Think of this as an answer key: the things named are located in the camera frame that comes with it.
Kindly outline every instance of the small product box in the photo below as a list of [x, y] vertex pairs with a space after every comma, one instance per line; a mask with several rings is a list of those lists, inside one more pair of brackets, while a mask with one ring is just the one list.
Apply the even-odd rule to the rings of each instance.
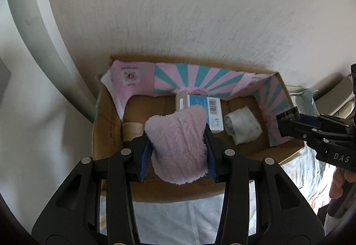
[[176, 111], [195, 104], [201, 105], [205, 109], [207, 115], [206, 122], [209, 124], [213, 134], [224, 130], [220, 98], [192, 95], [188, 94], [187, 90], [182, 90], [176, 95]]

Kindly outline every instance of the tape roll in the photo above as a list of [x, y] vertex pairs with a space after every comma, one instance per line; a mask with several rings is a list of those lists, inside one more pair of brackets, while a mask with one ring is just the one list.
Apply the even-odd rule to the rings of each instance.
[[144, 134], [144, 125], [140, 123], [124, 123], [122, 125], [122, 141], [132, 141], [136, 137], [140, 137]]

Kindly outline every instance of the pink fuzzy cloth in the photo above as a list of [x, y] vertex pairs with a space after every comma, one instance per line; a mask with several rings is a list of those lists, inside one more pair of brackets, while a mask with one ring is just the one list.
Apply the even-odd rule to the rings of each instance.
[[206, 113], [200, 105], [149, 118], [145, 131], [154, 146], [152, 164], [158, 177], [182, 185], [207, 173], [205, 123]]

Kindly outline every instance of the human hand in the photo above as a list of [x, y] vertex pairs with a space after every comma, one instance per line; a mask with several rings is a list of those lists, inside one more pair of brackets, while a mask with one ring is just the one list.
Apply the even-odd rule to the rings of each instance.
[[330, 188], [329, 197], [331, 199], [339, 199], [344, 193], [343, 185], [345, 180], [349, 183], [356, 182], [356, 173], [341, 168], [336, 168], [332, 177], [332, 186]]

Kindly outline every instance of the rolled sock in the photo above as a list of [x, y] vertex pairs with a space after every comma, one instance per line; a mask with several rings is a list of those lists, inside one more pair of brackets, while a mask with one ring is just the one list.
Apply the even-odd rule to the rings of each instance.
[[262, 134], [258, 120], [246, 106], [224, 116], [224, 128], [235, 145], [255, 141]]
[[200, 105], [149, 118], [145, 131], [154, 146], [152, 165], [158, 177], [182, 185], [207, 173], [207, 151], [203, 142], [206, 118]]

